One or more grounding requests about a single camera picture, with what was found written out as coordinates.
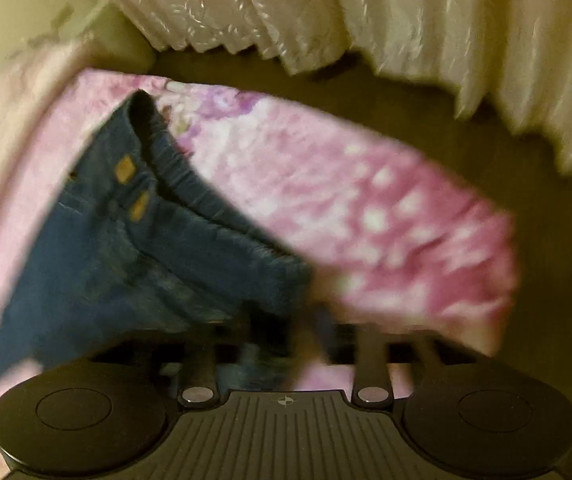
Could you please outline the pink floral fleece blanket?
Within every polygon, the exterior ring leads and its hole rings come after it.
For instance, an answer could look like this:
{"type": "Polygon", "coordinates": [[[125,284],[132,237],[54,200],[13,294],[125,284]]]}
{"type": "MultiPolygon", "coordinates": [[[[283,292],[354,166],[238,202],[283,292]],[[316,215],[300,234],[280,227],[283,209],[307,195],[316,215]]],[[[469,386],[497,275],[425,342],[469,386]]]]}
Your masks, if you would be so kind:
{"type": "MultiPolygon", "coordinates": [[[[303,259],[305,300],[386,330],[421,325],[494,353],[517,286],[507,214],[401,142],[313,108],[225,86],[83,70],[0,186],[0,322],[57,197],[132,93],[152,97],[210,188],[303,259]]],[[[0,396],[42,370],[25,360],[0,396]]],[[[0,456],[0,476],[4,472],[0,456]]]]}

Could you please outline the cream pleated curtain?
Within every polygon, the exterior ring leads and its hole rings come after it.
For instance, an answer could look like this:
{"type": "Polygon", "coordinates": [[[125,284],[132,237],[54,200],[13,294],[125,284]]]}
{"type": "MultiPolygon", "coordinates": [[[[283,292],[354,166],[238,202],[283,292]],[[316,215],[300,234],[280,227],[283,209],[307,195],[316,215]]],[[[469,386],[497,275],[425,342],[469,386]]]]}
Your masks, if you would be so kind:
{"type": "Polygon", "coordinates": [[[452,92],[460,118],[490,99],[572,177],[572,0],[109,1],[159,51],[254,48],[292,74],[355,51],[379,75],[452,92]]]}

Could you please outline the pale pink quilted duvet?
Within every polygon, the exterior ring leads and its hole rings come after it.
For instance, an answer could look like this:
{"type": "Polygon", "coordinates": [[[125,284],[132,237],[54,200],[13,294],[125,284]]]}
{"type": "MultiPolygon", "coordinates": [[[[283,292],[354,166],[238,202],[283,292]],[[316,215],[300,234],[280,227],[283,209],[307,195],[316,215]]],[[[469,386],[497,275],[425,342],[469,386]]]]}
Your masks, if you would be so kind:
{"type": "Polygon", "coordinates": [[[88,36],[47,42],[0,66],[0,186],[45,111],[97,51],[88,36]]]}

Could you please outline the dark blue denim jeans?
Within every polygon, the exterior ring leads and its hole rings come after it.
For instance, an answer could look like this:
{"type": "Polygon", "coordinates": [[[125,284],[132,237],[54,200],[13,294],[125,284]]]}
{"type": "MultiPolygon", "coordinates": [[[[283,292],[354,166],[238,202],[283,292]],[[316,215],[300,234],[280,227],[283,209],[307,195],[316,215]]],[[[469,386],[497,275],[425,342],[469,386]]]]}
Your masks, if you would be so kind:
{"type": "Polygon", "coordinates": [[[198,176],[136,91],[94,134],[31,247],[1,316],[0,378],[137,328],[220,323],[247,327],[221,389],[277,389],[310,280],[303,259],[198,176]]]}

